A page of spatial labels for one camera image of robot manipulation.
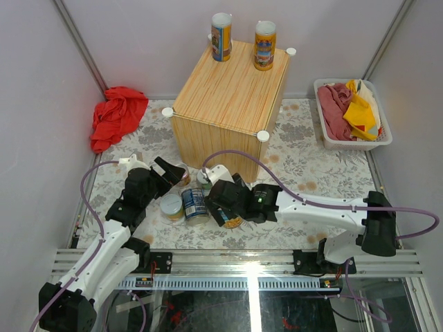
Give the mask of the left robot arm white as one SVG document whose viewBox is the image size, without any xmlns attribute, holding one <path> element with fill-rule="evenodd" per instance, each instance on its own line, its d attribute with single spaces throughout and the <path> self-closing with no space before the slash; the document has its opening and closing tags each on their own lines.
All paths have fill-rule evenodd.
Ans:
<svg viewBox="0 0 443 332">
<path fill-rule="evenodd" d="M 163 160 L 154 162 L 164 171 L 139 161 L 121 158 L 127 178 L 120 196 L 109 208 L 99 233 L 75 265 L 57 283 L 39 291 L 39 313 L 30 330 L 91 331 L 100 307 L 128 274 L 144 273 L 152 265 L 150 246 L 132 235 L 146 217 L 146 208 L 177 185 L 185 170 Z"/>
</svg>

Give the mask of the tall yellow congee can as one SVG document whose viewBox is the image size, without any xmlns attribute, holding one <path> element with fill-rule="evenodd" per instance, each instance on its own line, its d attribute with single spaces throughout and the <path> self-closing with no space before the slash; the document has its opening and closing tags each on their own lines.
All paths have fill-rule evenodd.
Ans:
<svg viewBox="0 0 443 332">
<path fill-rule="evenodd" d="M 272 68 L 276 41 L 276 25 L 272 21 L 259 21 L 255 27 L 254 65 L 259 71 Z"/>
</svg>

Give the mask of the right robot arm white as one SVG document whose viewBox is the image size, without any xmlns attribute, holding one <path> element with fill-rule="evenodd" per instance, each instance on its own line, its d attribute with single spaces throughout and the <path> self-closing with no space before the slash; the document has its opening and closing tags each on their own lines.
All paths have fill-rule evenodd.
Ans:
<svg viewBox="0 0 443 332">
<path fill-rule="evenodd" d="M 317 253 L 294 259 L 296 272 L 326 274 L 344 268 L 355 255 L 393 257 L 397 250 L 396 215 L 380 192 L 363 199 L 344 200 L 290 194 L 280 185 L 248 188 L 239 174 L 207 175 L 212 187 L 205 204 L 219 226 L 240 218 L 254 223 L 306 221 L 337 227 L 343 233 L 319 241 Z"/>
</svg>

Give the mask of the Progresso chicken noodle can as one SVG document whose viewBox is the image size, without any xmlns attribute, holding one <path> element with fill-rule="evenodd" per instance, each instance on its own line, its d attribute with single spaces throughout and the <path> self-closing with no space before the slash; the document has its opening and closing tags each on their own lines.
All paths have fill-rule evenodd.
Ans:
<svg viewBox="0 0 443 332">
<path fill-rule="evenodd" d="M 226 229 L 237 228 L 243 223 L 243 219 L 241 217 L 234 217 L 231 212 L 225 212 L 221 208 L 217 210 L 217 213 L 221 218 L 221 221 L 219 222 L 220 226 Z"/>
</svg>

